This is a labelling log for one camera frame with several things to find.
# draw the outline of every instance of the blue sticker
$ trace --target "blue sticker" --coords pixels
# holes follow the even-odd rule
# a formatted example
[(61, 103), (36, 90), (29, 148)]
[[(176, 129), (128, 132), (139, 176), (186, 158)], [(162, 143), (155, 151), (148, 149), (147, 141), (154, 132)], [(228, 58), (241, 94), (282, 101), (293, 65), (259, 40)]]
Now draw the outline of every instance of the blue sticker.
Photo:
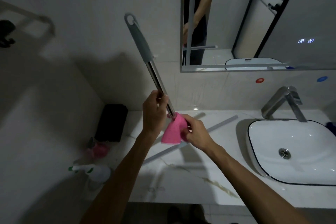
[(322, 77), (320, 77), (320, 78), (317, 79), (317, 82), (323, 82), (323, 81), (325, 81), (326, 79), (328, 79), (327, 76), (322, 76)]

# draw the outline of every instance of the shoe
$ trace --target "shoe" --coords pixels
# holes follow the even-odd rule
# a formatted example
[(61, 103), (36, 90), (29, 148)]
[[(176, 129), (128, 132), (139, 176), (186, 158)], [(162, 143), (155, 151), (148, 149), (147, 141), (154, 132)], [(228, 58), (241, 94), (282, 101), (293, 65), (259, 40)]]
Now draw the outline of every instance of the shoe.
[(194, 222), (197, 220), (202, 220), (207, 222), (204, 216), (204, 209), (201, 205), (191, 205), (189, 209), (189, 220)]
[(170, 207), (167, 213), (167, 224), (173, 223), (183, 223), (182, 213), (176, 206)]

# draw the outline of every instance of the dark pants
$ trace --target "dark pants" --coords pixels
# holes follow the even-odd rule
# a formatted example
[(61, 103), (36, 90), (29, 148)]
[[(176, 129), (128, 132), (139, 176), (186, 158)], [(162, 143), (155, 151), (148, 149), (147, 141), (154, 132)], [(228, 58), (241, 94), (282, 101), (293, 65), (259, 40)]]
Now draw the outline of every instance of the dark pants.
[[(202, 42), (198, 44), (192, 44), (192, 47), (195, 46), (205, 46), (207, 43), (207, 38), (205, 38)], [(190, 51), (190, 65), (196, 66), (196, 65), (202, 65), (202, 59), (203, 59), (204, 49), (200, 50), (191, 50)], [(186, 64), (186, 58), (187, 58), (187, 51), (183, 51), (183, 65)]]

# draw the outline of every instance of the mirror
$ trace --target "mirror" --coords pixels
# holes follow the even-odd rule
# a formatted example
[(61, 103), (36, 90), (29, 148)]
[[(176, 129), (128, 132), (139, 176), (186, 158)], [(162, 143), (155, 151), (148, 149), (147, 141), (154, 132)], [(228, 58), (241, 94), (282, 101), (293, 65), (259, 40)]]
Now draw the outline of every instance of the mirror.
[(334, 3), (184, 0), (181, 71), (334, 69)]

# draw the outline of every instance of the faucet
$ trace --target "faucet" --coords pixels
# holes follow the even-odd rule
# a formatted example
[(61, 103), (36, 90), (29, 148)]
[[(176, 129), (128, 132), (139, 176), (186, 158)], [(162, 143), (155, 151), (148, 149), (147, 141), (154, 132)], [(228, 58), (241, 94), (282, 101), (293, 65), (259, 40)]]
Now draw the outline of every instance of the faucet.
[(281, 87), (278, 89), (275, 94), (271, 97), (271, 99), (264, 105), (261, 109), (261, 115), (265, 119), (269, 119), (271, 115), (278, 110), (278, 108), (285, 103), (288, 102), (289, 106), (292, 108), (297, 120), (299, 122), (307, 122), (303, 113), (301, 112), (298, 105), (302, 105), (301, 99), (297, 90), (294, 86)]

